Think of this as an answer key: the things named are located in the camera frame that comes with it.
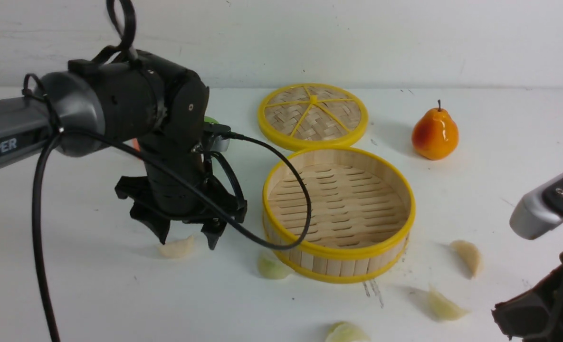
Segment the white wall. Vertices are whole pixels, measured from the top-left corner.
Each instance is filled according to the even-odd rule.
[[[563,87],[563,0],[134,2],[136,47],[211,86]],[[0,85],[116,42],[105,0],[0,0]]]

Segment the green object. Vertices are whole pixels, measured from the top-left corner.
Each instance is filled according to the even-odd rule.
[[[209,117],[209,116],[205,117],[205,122],[206,123],[212,123],[212,124],[219,124],[216,119],[214,119],[213,117]]]
[[[293,272],[291,268],[283,264],[273,253],[268,251],[260,252],[258,271],[264,278],[275,280],[284,279]]]

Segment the bamboo steamer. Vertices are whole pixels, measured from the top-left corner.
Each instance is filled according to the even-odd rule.
[[[366,132],[368,111],[339,87],[297,84],[262,100],[258,125],[270,141],[288,150],[349,146]]]
[[[381,275],[401,257],[416,208],[410,185],[389,162],[351,147],[306,149],[289,157],[312,202],[309,234],[298,247],[276,251],[296,272],[332,283]],[[277,244],[295,241],[305,225],[305,195],[279,163],[262,191],[263,224]]]

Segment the yellow rim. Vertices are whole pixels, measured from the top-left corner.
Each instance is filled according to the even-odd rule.
[[[335,100],[338,100],[338,101],[343,100],[343,101],[353,101],[353,102],[355,102],[357,104],[357,106],[359,107],[361,115],[362,115],[362,118],[361,118],[359,124],[357,125],[357,127],[354,130],[349,130],[341,121],[338,120],[336,115],[334,115],[333,113],[330,113],[327,109],[325,109],[325,107],[320,106],[319,102],[316,102],[315,104],[311,104],[309,100],[305,100],[305,101],[292,101],[292,102],[281,103],[281,104],[303,104],[304,103],[304,104],[309,104],[309,107],[307,108],[307,110],[305,110],[305,113],[300,117],[298,123],[294,127],[294,130],[292,131],[290,136],[285,135],[285,134],[281,134],[278,130],[276,130],[266,120],[266,117],[264,115],[264,110],[268,106],[277,106],[277,105],[280,105],[280,104],[268,105],[268,102],[271,99],[273,99],[273,97],[278,95],[279,93],[282,93],[282,92],[290,90],[290,89],[294,89],[295,87],[303,87],[305,89],[307,95],[309,95],[309,91],[307,90],[308,86],[328,87],[330,89],[333,89],[335,91],[343,93],[344,95],[347,95],[347,97],[349,97],[349,99],[330,99],[330,100],[325,100],[325,101],[330,102],[330,101],[335,101]],[[334,121],[336,121],[338,123],[338,125],[340,125],[340,127],[345,129],[347,131],[347,134],[338,138],[338,139],[332,139],[332,140],[326,140],[326,141],[307,141],[307,140],[293,138],[292,136],[294,136],[294,134],[296,133],[296,130],[298,129],[298,127],[300,126],[300,124],[302,123],[303,119],[306,117],[306,114],[308,113],[308,111],[310,110],[310,108],[312,106],[317,106],[318,108],[323,110],[325,112],[325,114],[329,115],[332,119],[334,119]],[[266,96],[264,98],[264,100],[262,100],[262,102],[260,103],[260,107],[258,107],[258,125],[260,126],[260,130],[262,131],[264,136],[266,136],[270,141],[275,143],[275,145],[283,147],[286,150],[298,151],[298,150],[309,149],[309,148],[324,149],[325,147],[350,146],[350,145],[353,145],[354,143],[356,143],[359,139],[361,139],[362,136],[364,135],[364,133],[366,133],[366,128],[368,127],[368,110],[366,110],[366,106],[364,106],[364,104],[361,102],[360,99],[358,99],[355,95],[349,93],[348,91],[346,91],[342,88],[331,86],[331,85],[325,85],[325,84],[298,84],[298,85],[291,85],[291,86],[286,86],[286,87],[282,87],[280,89],[277,89],[276,91],[273,91],[268,96]]]
[[[279,252],[279,251],[274,251],[274,252],[275,252],[275,255],[277,255],[277,257],[279,258],[279,260],[281,260],[281,262],[290,266],[292,268],[292,270],[295,270],[297,273],[304,275],[305,277],[314,279],[316,281],[331,282],[331,283],[334,283],[334,284],[351,284],[351,283],[355,283],[355,282],[363,282],[363,281],[368,281],[370,279],[374,279],[374,278],[378,277],[379,275],[382,275],[383,273],[388,271],[392,266],[394,266],[394,264],[397,263],[397,260],[399,260],[399,258],[401,258],[401,256],[405,252],[407,246],[408,246],[408,239],[406,239],[406,242],[403,244],[403,248],[401,249],[401,251],[399,251],[399,253],[397,253],[396,257],[393,258],[393,260],[391,260],[388,264],[383,266],[381,269],[379,269],[375,272],[372,272],[372,273],[367,273],[365,275],[352,275],[352,276],[349,276],[349,277],[341,277],[341,276],[335,276],[335,275],[322,275],[320,273],[315,273],[311,270],[307,270],[306,268],[303,268],[301,266],[298,266],[297,264],[294,264],[294,262],[290,261],[290,259],[288,259],[286,256],[284,256],[281,252]]]
[[[303,243],[301,243],[297,248],[313,256],[323,257],[323,258],[334,258],[336,260],[355,260],[359,258],[370,258],[373,256],[377,256],[381,253],[384,253],[385,251],[388,251],[392,247],[396,246],[397,243],[400,243],[400,241],[403,240],[408,235],[408,233],[410,232],[410,228],[414,223],[414,217],[416,217],[416,205],[414,204],[414,194],[412,193],[412,188],[410,188],[410,184],[403,176],[403,174],[401,174],[401,172],[398,169],[396,169],[396,167],[394,167],[391,163],[387,162],[386,160],[375,154],[359,149],[354,149],[353,147],[333,147],[333,148],[329,148],[328,150],[331,149],[365,154],[366,156],[370,158],[374,158],[378,162],[385,164],[386,167],[392,169],[392,171],[394,171],[394,173],[396,173],[399,176],[404,186],[408,189],[410,195],[410,213],[408,219],[406,223],[403,225],[403,227],[401,227],[401,229],[397,231],[397,233],[394,236],[386,239],[381,243],[377,243],[376,245],[372,245],[369,247],[354,248],[354,249],[339,249],[339,248],[324,247],[324,246],[316,245],[311,242],[303,241]],[[296,156],[314,150],[321,150],[321,149],[316,149],[316,148],[305,149],[290,155],[288,159],[292,160],[292,158]],[[267,180],[266,182],[264,182],[264,187],[262,187],[262,205],[264,206],[264,213],[266,214],[269,221],[271,222],[272,228],[279,233],[279,236],[281,236],[281,238],[284,241],[288,243],[292,243],[296,241],[298,237],[292,234],[292,232],[288,231],[285,227],[283,227],[283,225],[281,225],[279,220],[273,214],[273,211],[271,210],[271,207],[268,203],[268,197],[267,197],[268,185],[270,183],[271,178],[275,174],[275,171],[277,171],[279,167],[283,167],[283,166],[285,166],[283,162],[278,163],[277,165],[275,165],[271,173],[268,174]]]

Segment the white tabletop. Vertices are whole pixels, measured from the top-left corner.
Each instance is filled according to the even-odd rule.
[[[207,115],[236,132],[264,138],[257,105],[267,89],[214,89]],[[196,253],[158,255],[157,239],[117,199],[122,175],[141,162],[111,149],[73,159],[54,153],[45,173],[43,238],[53,307],[64,342],[317,342],[336,321],[360,325],[373,341],[505,341],[490,314],[495,303],[536,284],[559,264],[563,225],[536,241],[508,225],[527,191],[563,171],[563,91],[355,89],[370,111],[355,147],[389,160],[416,197],[406,255],[375,282],[333,285],[293,275],[259,277],[260,247],[227,228],[209,251],[197,225],[172,223],[169,240],[196,234]],[[18,89],[0,88],[0,98]],[[412,152],[412,126],[441,99],[461,133],[457,151],[431,162]],[[244,189],[245,226],[262,235],[260,190],[277,159],[245,142],[225,154]],[[0,170],[0,342],[48,340],[30,228],[36,158]],[[480,277],[446,247],[475,243]],[[438,323],[423,301],[428,284],[472,310]]]

